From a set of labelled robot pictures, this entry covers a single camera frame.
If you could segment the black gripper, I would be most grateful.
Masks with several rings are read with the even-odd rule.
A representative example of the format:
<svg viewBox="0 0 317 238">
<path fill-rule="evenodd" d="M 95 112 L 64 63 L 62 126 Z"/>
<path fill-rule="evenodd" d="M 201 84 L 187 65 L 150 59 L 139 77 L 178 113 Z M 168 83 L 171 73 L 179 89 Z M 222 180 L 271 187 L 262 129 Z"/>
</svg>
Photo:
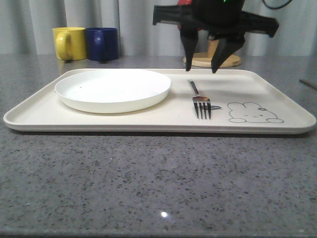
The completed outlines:
<svg viewBox="0 0 317 238">
<path fill-rule="evenodd" d="M 276 19 L 243 11 L 243 0 L 193 0 L 190 5 L 154 6 L 153 25 L 174 24 L 179 27 L 185 52 L 185 70 L 190 71 L 199 32 L 205 30 L 220 39 L 211 59 L 212 73 L 243 47 L 245 33 L 273 37 L 279 24 Z"/>
</svg>

